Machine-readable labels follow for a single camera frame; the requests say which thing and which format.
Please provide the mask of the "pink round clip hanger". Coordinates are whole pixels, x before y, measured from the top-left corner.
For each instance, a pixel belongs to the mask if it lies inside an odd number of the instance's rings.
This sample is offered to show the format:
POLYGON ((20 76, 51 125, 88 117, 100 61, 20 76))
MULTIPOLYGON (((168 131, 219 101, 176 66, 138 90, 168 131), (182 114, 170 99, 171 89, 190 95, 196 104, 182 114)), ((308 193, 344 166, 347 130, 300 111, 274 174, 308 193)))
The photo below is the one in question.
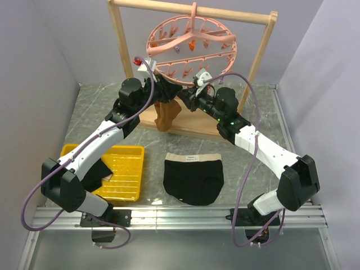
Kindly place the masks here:
POLYGON ((236 36, 224 24, 197 12, 171 17, 150 33, 147 55, 156 60, 155 71, 173 83, 192 84, 201 69, 216 75, 230 71, 237 56, 236 36))

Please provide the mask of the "black underwear beige waistband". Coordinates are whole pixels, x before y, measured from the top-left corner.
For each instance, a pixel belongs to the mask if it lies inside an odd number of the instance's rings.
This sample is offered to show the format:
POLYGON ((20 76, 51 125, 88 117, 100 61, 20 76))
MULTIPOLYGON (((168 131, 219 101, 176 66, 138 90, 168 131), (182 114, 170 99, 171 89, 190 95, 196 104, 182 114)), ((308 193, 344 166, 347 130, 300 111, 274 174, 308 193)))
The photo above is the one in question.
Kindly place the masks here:
POLYGON ((192 206, 215 202, 224 185, 221 154, 167 153, 163 186, 167 194, 192 206))

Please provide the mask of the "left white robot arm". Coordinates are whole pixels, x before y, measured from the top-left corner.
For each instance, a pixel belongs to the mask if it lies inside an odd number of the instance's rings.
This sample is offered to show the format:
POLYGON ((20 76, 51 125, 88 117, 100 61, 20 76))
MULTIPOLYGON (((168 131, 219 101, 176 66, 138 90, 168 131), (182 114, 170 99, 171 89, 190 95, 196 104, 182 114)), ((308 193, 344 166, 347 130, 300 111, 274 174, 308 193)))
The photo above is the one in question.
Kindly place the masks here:
POLYGON ((113 221, 108 201, 87 191, 82 180, 113 145, 125 139, 140 123, 140 113, 156 102, 167 103, 175 98, 182 86, 168 82, 161 75, 155 80, 126 79, 119 97, 100 126, 72 152, 42 164, 41 193, 64 211, 86 212, 101 226, 113 221))

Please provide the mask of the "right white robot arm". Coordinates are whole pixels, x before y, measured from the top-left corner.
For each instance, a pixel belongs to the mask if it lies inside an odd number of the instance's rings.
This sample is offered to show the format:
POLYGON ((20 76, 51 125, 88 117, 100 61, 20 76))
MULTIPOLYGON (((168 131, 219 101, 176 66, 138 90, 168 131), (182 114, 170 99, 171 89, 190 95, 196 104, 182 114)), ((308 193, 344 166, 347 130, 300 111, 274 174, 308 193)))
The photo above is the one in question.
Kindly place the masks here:
POLYGON ((215 95, 206 90, 189 88, 178 94, 190 111, 197 109, 215 119, 219 134, 233 145, 254 154, 280 180, 278 187, 259 195, 248 204, 248 219, 262 224, 281 209, 297 211, 320 190, 315 161, 309 155, 298 156, 285 150, 237 112, 238 100, 235 91, 222 87, 215 95))

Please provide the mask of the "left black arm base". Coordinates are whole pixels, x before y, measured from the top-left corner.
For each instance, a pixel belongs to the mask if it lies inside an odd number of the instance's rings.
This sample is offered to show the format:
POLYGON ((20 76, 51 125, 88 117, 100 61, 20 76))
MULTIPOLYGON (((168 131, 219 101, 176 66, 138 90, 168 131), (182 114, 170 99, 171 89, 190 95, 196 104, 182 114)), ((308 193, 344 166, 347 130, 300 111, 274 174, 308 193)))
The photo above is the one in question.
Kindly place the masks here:
POLYGON ((132 211, 130 209, 112 209, 103 217, 95 217, 83 213, 80 219, 80 228, 91 229, 91 239, 94 245, 102 249, 117 249, 125 246, 131 240, 131 232, 128 229, 131 225, 132 211), (117 229, 125 232, 125 241, 118 246, 108 246, 115 240, 117 229))

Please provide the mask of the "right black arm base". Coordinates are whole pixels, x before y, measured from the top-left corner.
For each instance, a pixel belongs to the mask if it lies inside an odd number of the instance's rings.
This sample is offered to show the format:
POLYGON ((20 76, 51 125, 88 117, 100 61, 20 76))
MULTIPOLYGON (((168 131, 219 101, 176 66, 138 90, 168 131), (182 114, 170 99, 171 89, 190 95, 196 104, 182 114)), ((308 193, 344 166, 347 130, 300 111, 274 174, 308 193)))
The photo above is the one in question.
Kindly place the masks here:
POLYGON ((230 214, 225 219, 231 222, 231 237, 233 244, 242 248, 246 245, 257 245, 262 247, 270 244, 281 233, 285 221, 286 209, 271 212, 267 215, 256 214, 254 209, 238 209, 234 217, 235 208, 230 209, 230 214), (247 240, 239 243, 236 240, 236 227, 260 227, 260 229, 246 229, 247 240))

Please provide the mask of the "brown underwear striped waistband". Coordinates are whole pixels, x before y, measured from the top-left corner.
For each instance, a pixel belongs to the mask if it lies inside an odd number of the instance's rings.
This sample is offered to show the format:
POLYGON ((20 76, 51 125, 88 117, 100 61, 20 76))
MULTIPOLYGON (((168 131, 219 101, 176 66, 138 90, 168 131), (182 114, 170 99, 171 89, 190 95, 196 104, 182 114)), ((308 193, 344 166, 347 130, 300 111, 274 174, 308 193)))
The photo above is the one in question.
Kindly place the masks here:
POLYGON ((154 104, 157 118, 154 120, 156 128, 160 132, 166 132, 172 127, 173 120, 181 112, 182 108, 176 100, 168 103, 156 102, 154 104))

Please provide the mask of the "black underwear in tray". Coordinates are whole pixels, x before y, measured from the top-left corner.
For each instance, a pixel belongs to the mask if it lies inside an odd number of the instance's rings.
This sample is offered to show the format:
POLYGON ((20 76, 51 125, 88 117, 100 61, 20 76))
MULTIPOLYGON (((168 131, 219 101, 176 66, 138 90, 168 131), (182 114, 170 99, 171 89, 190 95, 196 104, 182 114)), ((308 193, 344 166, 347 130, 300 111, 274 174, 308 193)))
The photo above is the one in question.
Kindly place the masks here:
POLYGON ((93 192, 102 186, 104 178, 111 177, 112 174, 111 169, 101 159, 98 159, 85 174, 81 183, 86 191, 93 192))

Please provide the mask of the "yellow plastic tray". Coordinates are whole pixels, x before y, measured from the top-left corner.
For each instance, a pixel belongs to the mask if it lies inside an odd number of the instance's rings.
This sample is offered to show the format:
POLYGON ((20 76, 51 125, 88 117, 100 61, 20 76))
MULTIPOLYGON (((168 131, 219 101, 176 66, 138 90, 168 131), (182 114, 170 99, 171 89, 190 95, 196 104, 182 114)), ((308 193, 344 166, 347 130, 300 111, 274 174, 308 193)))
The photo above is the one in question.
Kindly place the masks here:
POLYGON ((145 148, 115 145, 101 156, 112 176, 102 180, 102 186, 92 193, 116 206, 139 199, 145 148))

